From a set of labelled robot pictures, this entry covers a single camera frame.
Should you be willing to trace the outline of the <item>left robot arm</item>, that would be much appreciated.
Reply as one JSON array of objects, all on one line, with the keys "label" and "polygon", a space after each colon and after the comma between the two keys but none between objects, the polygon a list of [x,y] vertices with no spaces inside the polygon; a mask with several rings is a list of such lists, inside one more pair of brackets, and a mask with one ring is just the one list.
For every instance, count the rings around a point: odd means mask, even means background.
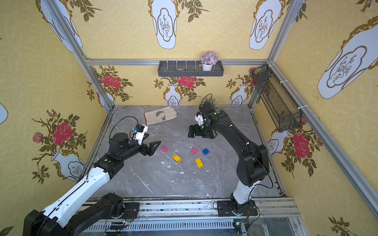
[{"label": "left robot arm", "polygon": [[140,140],[129,140],[126,133],[117,133],[109,140],[108,152],[93,168],[65,195],[42,211],[31,211],[24,220],[25,236],[76,236],[99,221],[111,216],[121,218],[125,207],[123,198],[108,193],[89,208],[78,209],[103,185],[109,182],[124,167],[124,162],[137,154],[152,156],[160,141],[143,143],[149,135]]}]

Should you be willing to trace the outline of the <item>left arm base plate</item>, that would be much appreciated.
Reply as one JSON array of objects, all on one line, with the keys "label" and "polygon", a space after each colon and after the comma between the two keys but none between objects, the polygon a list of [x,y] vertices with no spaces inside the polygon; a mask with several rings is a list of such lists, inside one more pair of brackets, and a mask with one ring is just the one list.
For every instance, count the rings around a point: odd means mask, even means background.
[{"label": "left arm base plate", "polygon": [[110,216],[113,219],[131,219],[134,220],[138,216],[140,204],[137,202],[116,204]]}]

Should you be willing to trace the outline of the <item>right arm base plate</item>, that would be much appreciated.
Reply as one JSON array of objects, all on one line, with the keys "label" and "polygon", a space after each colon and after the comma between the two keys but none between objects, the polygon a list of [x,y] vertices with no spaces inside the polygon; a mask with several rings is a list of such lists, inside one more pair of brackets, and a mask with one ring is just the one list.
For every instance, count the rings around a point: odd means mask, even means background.
[{"label": "right arm base plate", "polygon": [[253,200],[240,205],[235,200],[217,201],[217,211],[220,217],[257,216],[258,210]]}]

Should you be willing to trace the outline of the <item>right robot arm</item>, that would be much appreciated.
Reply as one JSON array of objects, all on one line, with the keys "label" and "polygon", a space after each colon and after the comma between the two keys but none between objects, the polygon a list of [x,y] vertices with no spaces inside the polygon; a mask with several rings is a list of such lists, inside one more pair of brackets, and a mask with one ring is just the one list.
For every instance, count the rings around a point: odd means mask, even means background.
[{"label": "right robot arm", "polygon": [[220,134],[236,152],[239,158],[236,168],[239,183],[231,195],[231,200],[237,209],[245,207],[255,187],[269,176],[266,146],[252,142],[236,127],[224,110],[215,110],[209,102],[199,105],[195,120],[197,124],[189,126],[189,138],[200,136],[214,139]]}]

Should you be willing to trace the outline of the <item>blue lego brick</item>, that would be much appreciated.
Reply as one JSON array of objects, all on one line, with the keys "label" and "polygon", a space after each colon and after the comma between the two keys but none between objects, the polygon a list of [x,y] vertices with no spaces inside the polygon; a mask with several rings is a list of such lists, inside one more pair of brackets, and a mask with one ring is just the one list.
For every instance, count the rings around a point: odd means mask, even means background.
[{"label": "blue lego brick", "polygon": [[202,150],[202,152],[203,152],[204,155],[207,155],[207,154],[209,154],[210,151],[207,148],[205,148],[205,149]]}]

